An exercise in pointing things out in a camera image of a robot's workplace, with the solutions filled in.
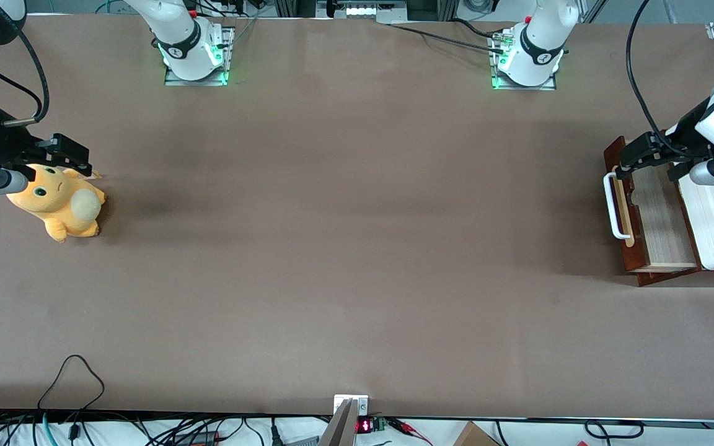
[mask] red wire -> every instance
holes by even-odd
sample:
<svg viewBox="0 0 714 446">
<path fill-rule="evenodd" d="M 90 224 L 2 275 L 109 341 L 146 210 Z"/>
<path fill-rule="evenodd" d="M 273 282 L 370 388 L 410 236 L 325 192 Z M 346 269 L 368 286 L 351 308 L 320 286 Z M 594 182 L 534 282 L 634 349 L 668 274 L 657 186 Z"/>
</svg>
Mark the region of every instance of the red wire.
<svg viewBox="0 0 714 446">
<path fill-rule="evenodd" d="M 417 432 L 417 430 L 415 430 L 415 428 L 413 428 L 412 426 L 409 426 L 409 424 L 406 424 L 403 421 L 402 421 L 402 429 L 404 429 L 405 432 L 407 432 L 412 437 L 418 438 L 419 440 L 424 440 L 426 443 L 428 443 L 428 446 L 434 446 L 434 444 L 431 443 L 431 441 L 428 440 L 428 438 L 426 438 L 420 432 Z"/>
<path fill-rule="evenodd" d="M 420 432 L 415 431 L 411 432 L 411 434 L 414 438 L 420 438 L 420 440 L 424 440 L 426 443 L 428 443 L 428 446 L 434 446 L 434 444 L 431 443 L 431 441 L 428 440 L 428 438 L 424 437 L 423 434 L 421 434 Z"/>
</svg>

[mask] red digital display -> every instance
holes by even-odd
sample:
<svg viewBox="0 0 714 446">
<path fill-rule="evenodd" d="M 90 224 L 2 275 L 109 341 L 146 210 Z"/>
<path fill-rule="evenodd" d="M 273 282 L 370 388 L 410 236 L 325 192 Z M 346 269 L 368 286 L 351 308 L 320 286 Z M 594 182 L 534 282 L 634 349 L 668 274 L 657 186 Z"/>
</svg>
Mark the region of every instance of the red digital display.
<svg viewBox="0 0 714 446">
<path fill-rule="evenodd" d="M 355 432 L 357 432 L 357 434 L 370 434 L 374 432 L 373 417 L 360 417 L 357 420 Z"/>
</svg>

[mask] brown table surface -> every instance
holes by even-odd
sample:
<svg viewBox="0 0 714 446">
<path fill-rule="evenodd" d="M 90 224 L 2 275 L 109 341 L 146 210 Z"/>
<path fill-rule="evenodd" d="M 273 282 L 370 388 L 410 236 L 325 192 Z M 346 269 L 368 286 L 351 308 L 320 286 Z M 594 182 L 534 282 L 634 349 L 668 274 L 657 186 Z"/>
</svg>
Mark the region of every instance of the brown table surface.
<svg viewBox="0 0 714 446">
<path fill-rule="evenodd" d="M 25 30 L 32 132 L 87 145 L 110 203 L 59 245 L 0 197 L 0 407 L 80 353 L 101 409 L 714 419 L 714 288 L 636 288 L 607 223 L 602 151 L 646 130 L 627 26 L 575 28 L 556 92 L 368 20 L 259 20 L 221 88 L 164 87 L 139 17 Z M 714 85 L 700 25 L 642 25 L 634 63 L 664 127 Z M 0 69 L 38 87 L 18 42 Z M 74 364 L 47 406 L 94 393 Z"/>
</svg>

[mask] yellow plush toy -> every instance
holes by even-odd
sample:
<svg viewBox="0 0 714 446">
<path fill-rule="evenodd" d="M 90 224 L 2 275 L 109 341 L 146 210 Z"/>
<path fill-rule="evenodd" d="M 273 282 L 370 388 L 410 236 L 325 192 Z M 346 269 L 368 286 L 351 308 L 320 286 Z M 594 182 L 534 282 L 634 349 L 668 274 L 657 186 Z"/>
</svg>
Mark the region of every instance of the yellow plush toy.
<svg viewBox="0 0 714 446">
<path fill-rule="evenodd" d="M 95 218 L 107 200 L 101 190 L 81 180 L 79 172 L 57 167 L 29 164 L 35 170 L 35 181 L 25 190 L 7 197 L 15 206 L 40 218 L 46 232 L 54 240 L 64 243 L 68 235 L 93 237 L 99 234 Z"/>
</svg>

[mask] drawer handle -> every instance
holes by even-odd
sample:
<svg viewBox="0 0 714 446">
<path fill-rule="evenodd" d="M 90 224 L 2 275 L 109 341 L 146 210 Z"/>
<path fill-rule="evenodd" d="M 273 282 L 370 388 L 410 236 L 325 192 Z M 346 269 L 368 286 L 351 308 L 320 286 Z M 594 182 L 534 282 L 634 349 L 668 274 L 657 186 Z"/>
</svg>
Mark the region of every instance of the drawer handle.
<svg viewBox="0 0 714 446">
<path fill-rule="evenodd" d="M 619 220 L 615 217 L 615 205 L 613 204 L 613 186 L 611 181 L 615 180 L 615 172 L 608 172 L 602 179 L 602 185 L 606 190 L 607 216 L 610 218 L 610 229 L 613 237 L 619 240 L 632 239 L 629 234 L 624 234 L 619 228 Z"/>
</svg>

